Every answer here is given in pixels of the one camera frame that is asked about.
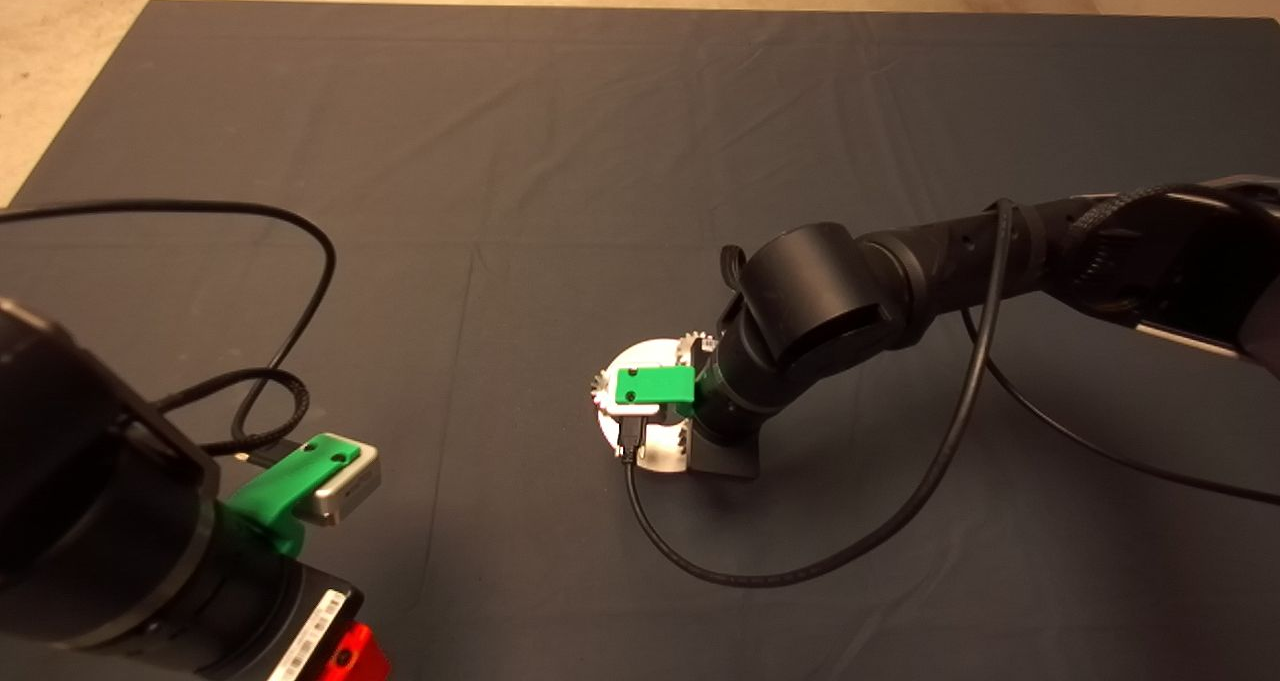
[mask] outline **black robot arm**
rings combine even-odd
[[[1260,178],[1019,207],[1002,297],[1047,292],[1280,375],[1277,207],[1280,184]],[[713,352],[699,358],[699,439],[754,449],[763,422],[815,381],[979,306],[995,243],[993,214],[980,212],[859,238],[838,224],[799,227],[749,261],[727,248],[735,294]]]

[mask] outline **black cable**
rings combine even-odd
[[[229,439],[224,442],[216,442],[211,444],[202,444],[201,448],[210,456],[227,456],[232,453],[250,452],[265,447],[268,444],[274,444],[275,442],[285,438],[289,431],[293,431],[302,422],[302,417],[307,415],[307,408],[311,408],[311,394],[307,390],[306,384],[301,379],[289,374],[288,371],[280,370],[279,367],[239,367],[237,371],[228,371],[227,374],[219,374],[212,379],[205,381],[198,381],[195,387],[189,387],[177,393],[169,394],[163,399],[156,399],[151,403],[160,413],[168,413],[174,408],[182,408],[196,403],[197,399],[205,399],[219,390],[228,389],[236,384],[242,384],[242,381],[275,381],[283,385],[293,396],[293,415],[289,416],[288,421],[282,425],[275,426],[270,431],[261,431],[260,434],[248,434],[239,439]]]
[[[306,234],[311,236],[312,239],[320,244],[320,250],[324,252],[324,266],[320,270],[320,278],[316,279],[315,289],[311,292],[311,298],[307,300],[305,307],[302,307],[302,314],[298,320],[293,324],[288,334],[284,335],[284,343],[276,349],[271,361],[266,367],[280,367],[284,358],[289,356],[289,352],[302,338],[302,334],[307,330],[307,325],[311,324],[311,317],[315,316],[320,303],[324,301],[325,293],[329,291],[329,284],[333,282],[334,268],[338,264],[338,251],[334,248],[333,239],[329,239],[329,234],[325,234],[320,227],[316,227],[314,221],[301,216],[297,212],[284,210],[283,207],[266,206],[266,204],[251,204],[241,201],[188,201],[187,198],[106,198],[106,201],[81,201],[72,204],[59,204],[58,206],[44,206],[44,207],[19,207],[18,210],[8,210],[0,212],[0,224],[14,224],[14,221],[37,221],[42,219],[65,219],[69,216],[95,216],[105,215],[105,212],[220,212],[221,215],[234,215],[234,216],[261,216],[264,219],[274,219],[276,221],[284,221],[285,224],[297,227],[297,229],[305,230]],[[232,419],[232,439],[238,440],[241,447],[236,451],[210,451],[211,454],[219,453],[238,453],[248,452],[256,448],[261,448],[273,442],[256,442],[260,439],[260,434],[246,434],[244,422],[250,412],[253,408],[253,403],[262,393],[262,388],[266,381],[259,379],[250,388],[248,393],[242,399],[239,408],[236,410],[236,416]],[[225,443],[219,442],[212,444],[215,448],[225,448]]]
[[[1260,221],[1266,229],[1270,229],[1272,236],[1280,238],[1280,221],[1276,220],[1271,212],[1260,206],[1260,204],[1251,201],[1251,198],[1243,198],[1239,195],[1229,192],[1229,189],[1215,189],[1211,186],[1197,186],[1197,184],[1169,184],[1169,186],[1156,186],[1151,189],[1139,189],[1139,192],[1133,192],[1128,195],[1119,195],[1111,201],[1102,202],[1102,206],[1111,206],[1110,210],[1100,212],[1100,219],[1106,219],[1116,207],[1124,206],[1124,204],[1133,204],[1135,201],[1142,201],[1143,198],[1152,198],[1156,195],[1198,195],[1203,198],[1211,198],[1211,201],[1217,201],[1220,204],[1226,204],[1226,206],[1233,207],[1234,211],[1242,212],[1242,215],[1248,216],[1252,220]],[[1084,215],[1080,220],[1085,220],[1088,215]],[[960,319],[964,321],[965,332],[969,334],[969,339],[978,343],[978,329],[973,325],[973,316],[969,314],[969,308],[960,308]],[[1167,469],[1161,469],[1158,466],[1152,466],[1143,461],[1129,458],[1126,456],[1119,454],[1112,451],[1107,451],[1093,442],[1089,442],[1083,435],[1076,434],[1071,429],[1066,428],[1064,422],[1057,421],[1048,415],[1043,408],[1038,407],[1037,403],[1027,398],[1021,390],[1005,376],[1005,371],[1000,370],[996,365],[995,358],[987,358],[987,373],[991,374],[992,379],[1000,384],[1000,388],[1005,389],[1005,393],[1010,394],[1015,402],[1019,403],[1028,413],[1039,419],[1046,426],[1059,431],[1060,435],[1075,443],[1080,448],[1097,454],[1112,463],[1120,463],[1125,469],[1130,469],[1139,474],[1146,474],[1148,476],[1170,481],[1172,484],[1180,484],[1183,486],[1189,486],[1192,489],[1199,489],[1202,492],[1212,492],[1215,494],[1222,494],[1226,497],[1248,499],[1258,503],[1280,506],[1280,494],[1271,494],[1267,492],[1261,492],[1257,489],[1247,489],[1243,486],[1234,486],[1230,484],[1221,484],[1220,481],[1211,481],[1208,479],[1202,479],[1198,476],[1188,476],[1187,474],[1180,474],[1176,471],[1169,471]]]
[[[938,488],[938,484],[942,481],[942,476],[946,474],[947,467],[951,463],[951,458],[955,457],[956,449],[960,447],[960,439],[964,437],[965,429],[969,425],[969,417],[973,416],[974,402],[978,398],[978,389],[982,385],[983,367],[986,366],[987,358],[991,353],[991,343],[996,333],[996,317],[1000,312],[1001,292],[1005,288],[1005,275],[1009,268],[1012,219],[1014,204],[1006,198],[1001,198],[996,204],[997,233],[995,256],[991,261],[991,280],[987,284],[987,298],[982,308],[979,335],[978,340],[973,346],[973,353],[969,357],[969,369],[965,371],[964,385],[960,390],[960,399],[956,402],[955,411],[951,415],[951,424],[947,426],[946,435],[942,438],[942,443],[940,444],[933,461],[924,471],[924,476],[920,479],[919,485],[916,485],[915,490],[893,513],[893,516],[891,516],[887,521],[883,521],[878,527],[869,531],[869,534],[861,539],[846,545],[844,549],[840,549],[838,552],[814,563],[801,566],[800,568],[780,573],[763,575],[723,573],[704,568],[689,561],[673,549],[660,534],[658,534],[658,530],[653,527],[653,522],[650,522],[649,517],[645,516],[644,507],[640,503],[640,495],[636,493],[635,461],[631,460],[627,462],[625,460],[623,466],[626,467],[625,475],[627,480],[627,498],[631,501],[631,511],[635,512],[636,521],[640,522],[640,529],[644,531],[645,536],[649,538],[649,541],[653,543],[654,548],[657,548],[668,562],[672,562],[686,573],[703,581],[719,584],[722,586],[767,589],[800,584],[836,571],[846,563],[883,544],[891,539],[892,535],[901,531],[902,527],[905,527],[915,517],[915,513],[919,513],[920,509],[924,508],[924,503],[927,503],[929,497],[933,495],[933,490]]]

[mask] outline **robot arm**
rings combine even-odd
[[[989,361],[1001,298],[1051,293],[1089,316],[1199,349],[1252,358],[1280,376],[1280,184],[1236,178],[1092,195],[852,238],[815,224],[778,236],[748,261],[728,247],[733,291],[716,335],[627,348],[596,378],[600,429],[621,457],[627,495],[654,548],[712,584],[773,588],[815,579],[905,527],[937,489],[989,371],[1028,411],[1078,444],[1152,476],[1280,506],[1280,495],[1166,471],[1111,454],[1060,425]],[[983,306],[951,424],[918,486],[867,535],[794,570],[704,568],[663,540],[644,512],[635,470],[759,474],[762,425],[814,381],[882,349],[916,343],[934,317]]]
[[[1280,221],[1222,198],[1280,210],[1280,186],[1242,178],[1020,207],[1004,297],[1047,292],[1089,316],[1252,358],[1280,376]],[[910,347],[934,317],[979,306],[995,234],[991,212],[856,239],[814,224],[777,236],[750,261],[723,253],[735,294],[698,366],[694,444],[754,449],[763,422],[814,381]]]

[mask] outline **table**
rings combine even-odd
[[[723,243],[1280,174],[1276,88],[1274,20],[151,3],[15,206],[241,198],[334,236],[302,431],[385,479],[303,558],[365,589],[397,678],[1270,678],[1276,512],[1106,466],[996,385],[899,538],[772,591],[649,548],[588,385],[713,325]],[[292,230],[174,218],[5,229],[0,259],[147,396],[264,362],[317,266]],[[1257,367],[1038,297],[995,349],[1111,448],[1280,488]],[[842,545],[915,484],[966,356],[941,320],[771,422],[760,480],[645,476],[652,516],[731,571]],[[215,440],[236,401],[177,420]],[[15,678],[172,677],[0,649]]]

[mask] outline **black cylindrical joint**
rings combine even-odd
[[[242,517],[214,504],[214,531],[196,571],[156,613],[128,634],[91,649],[134,661],[201,671],[270,640],[264,632],[292,609],[301,565]]]
[[[777,236],[750,257],[740,283],[769,353],[783,367],[850,326],[874,324],[886,301],[863,251],[840,224]]]
[[[749,314],[739,314],[700,366],[695,385],[699,431],[724,445],[750,438],[804,392],[774,366]]]
[[[0,632],[73,646],[110,639],[177,591],[200,559],[211,526],[201,525],[207,502],[197,489],[173,480],[164,458],[118,437],[104,434],[100,447],[110,457],[55,485],[68,495],[93,489],[77,518],[0,585]]]

